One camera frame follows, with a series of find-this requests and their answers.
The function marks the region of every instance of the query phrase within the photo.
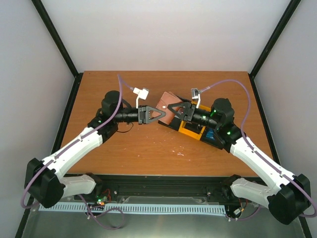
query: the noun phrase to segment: wooden table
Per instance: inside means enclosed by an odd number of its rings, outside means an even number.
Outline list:
[[[202,89],[223,79],[237,79],[251,94],[251,112],[245,132],[271,157],[271,152],[252,92],[247,72],[193,71],[86,71],[69,119],[63,145],[77,136],[101,107],[101,100],[110,90],[118,90],[117,74],[131,86],[148,88],[146,101],[140,104],[155,107],[164,91],[191,98],[190,89]],[[235,123],[241,124],[247,109],[247,96],[240,85],[223,83],[202,94],[202,105],[211,106],[216,98],[228,98],[235,110]],[[123,98],[135,106],[136,95],[124,86]],[[121,123],[119,130],[130,125]],[[138,125],[128,133],[116,133],[105,144],[90,152],[73,166],[69,173],[113,175],[178,175],[178,176],[256,176],[239,159],[224,150],[159,125],[157,122]]]

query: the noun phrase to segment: yellow block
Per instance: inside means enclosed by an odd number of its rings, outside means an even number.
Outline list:
[[[208,111],[208,112],[211,111],[211,109],[210,109],[209,107],[206,107],[206,106],[200,105],[199,108],[200,108],[200,109],[203,109],[203,110],[206,110],[206,111]],[[190,137],[192,137],[192,138],[194,138],[194,139],[196,139],[196,140],[200,140],[200,138],[202,137],[203,132],[204,132],[204,130],[205,130],[206,127],[204,126],[204,127],[202,128],[202,130],[200,131],[200,133],[197,134],[197,133],[195,133],[195,132],[193,132],[193,131],[191,131],[191,130],[186,129],[186,128],[185,128],[185,125],[186,125],[186,122],[185,122],[185,121],[182,121],[181,124],[180,124],[180,127],[179,127],[178,131],[179,131],[180,133],[183,133],[183,134],[185,134],[185,135],[188,135],[188,136],[190,136]]]

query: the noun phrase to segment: white panel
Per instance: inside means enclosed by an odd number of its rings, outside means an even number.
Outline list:
[[[317,200],[317,1],[302,1],[256,84],[282,165],[311,181]],[[317,237],[317,218],[307,219]]]
[[[93,208],[92,211],[101,213],[108,209],[119,208],[124,214],[138,215],[210,215],[224,216],[226,214],[224,205],[179,205],[179,204],[128,204],[107,203],[104,207]],[[87,207],[82,202],[59,202],[53,207],[45,208],[42,205],[39,211],[47,212],[87,212]],[[112,210],[109,213],[120,213]]]
[[[26,165],[47,156],[73,77],[30,0],[0,7],[0,237],[14,237]]]
[[[251,71],[289,0],[44,0],[79,71]]]

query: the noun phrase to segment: brown wallet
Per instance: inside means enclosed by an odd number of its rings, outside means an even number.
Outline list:
[[[166,115],[159,119],[159,121],[165,123],[165,124],[170,124],[170,122],[173,120],[175,114],[173,112],[171,112],[167,106],[169,104],[173,104],[173,103],[181,103],[182,100],[180,100],[177,96],[175,96],[172,92],[164,92],[162,97],[160,98],[156,108],[159,110],[162,110],[166,113]],[[152,116],[153,117],[157,117],[160,114],[157,112],[153,112]]]

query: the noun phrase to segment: black frame edge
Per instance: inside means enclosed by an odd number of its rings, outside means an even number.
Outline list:
[[[52,148],[52,153],[54,153],[55,151],[57,151],[61,147],[61,143],[63,141],[64,135],[66,132],[67,124],[68,124],[70,114],[71,114],[71,111],[72,111],[74,103],[75,103],[75,99],[76,99],[76,96],[78,93],[78,89],[79,89],[82,77],[83,77],[83,73],[80,73],[75,77],[75,80],[74,80],[73,86],[71,88],[71,91],[70,91],[70,94],[68,97],[68,101],[67,101],[67,104],[66,104],[66,107],[64,110],[64,114],[63,114],[62,120],[60,122],[58,131],[57,131],[57,136],[55,138],[55,142],[54,142],[54,145]],[[33,203],[33,200],[34,200],[34,198],[30,197],[30,199],[28,201],[28,205],[31,205]],[[15,234],[15,238],[22,238],[24,228],[26,226],[27,220],[28,220],[29,215],[30,215],[30,210],[31,209],[24,210],[20,225],[19,225],[18,230]]]
[[[61,55],[63,56],[69,70],[71,71],[71,73],[73,74],[74,77],[78,76],[78,71],[72,61],[72,59],[70,58],[66,47],[64,46],[63,41],[61,40],[57,30],[55,29],[51,18],[48,14],[48,12],[46,11],[43,3],[41,0],[32,0],[32,3],[34,5],[34,7],[36,8],[36,10],[38,11],[42,21],[44,22],[47,30],[49,31],[52,39],[54,40],[57,48],[59,49]]]
[[[301,223],[304,236],[305,236],[306,238],[313,238],[313,237],[312,237],[312,234],[311,234],[311,230],[310,230],[309,227],[308,227],[306,218],[305,218],[305,217],[299,217],[299,222]]]
[[[258,58],[258,61],[254,65],[251,73],[250,78],[255,79],[256,75],[258,74],[260,68],[262,67],[264,61],[266,60],[268,54],[272,50],[273,46],[275,45],[277,39],[281,35],[282,31],[284,30],[285,26],[287,25],[289,19],[291,19],[294,11],[296,10],[298,4],[301,2],[301,0],[291,0],[284,11],[280,21],[278,22],[276,28],[274,29],[271,37],[269,38],[266,46],[264,47],[262,53],[260,54],[260,57]]]
[[[34,201],[34,198],[32,196],[30,196],[29,201],[27,203],[27,206],[30,206],[33,203],[33,201]],[[24,210],[21,222],[20,222],[18,230],[16,231],[16,234],[15,234],[15,238],[22,238],[23,232],[25,229],[25,225],[26,225],[28,218],[29,218],[29,215],[30,215],[30,211],[31,211],[31,209]]]

